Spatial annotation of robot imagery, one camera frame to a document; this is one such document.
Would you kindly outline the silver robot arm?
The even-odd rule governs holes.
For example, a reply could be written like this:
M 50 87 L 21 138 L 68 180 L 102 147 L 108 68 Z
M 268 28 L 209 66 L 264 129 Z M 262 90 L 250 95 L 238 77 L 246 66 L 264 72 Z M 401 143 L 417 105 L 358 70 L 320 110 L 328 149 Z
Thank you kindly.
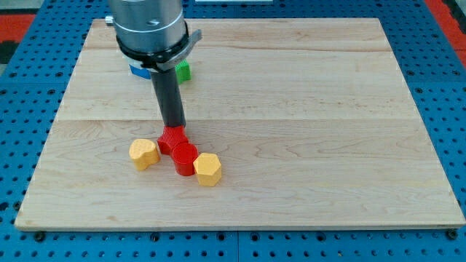
M 180 0 L 109 0 L 116 40 L 141 68 L 163 72 L 186 59 L 202 32 L 189 31 Z

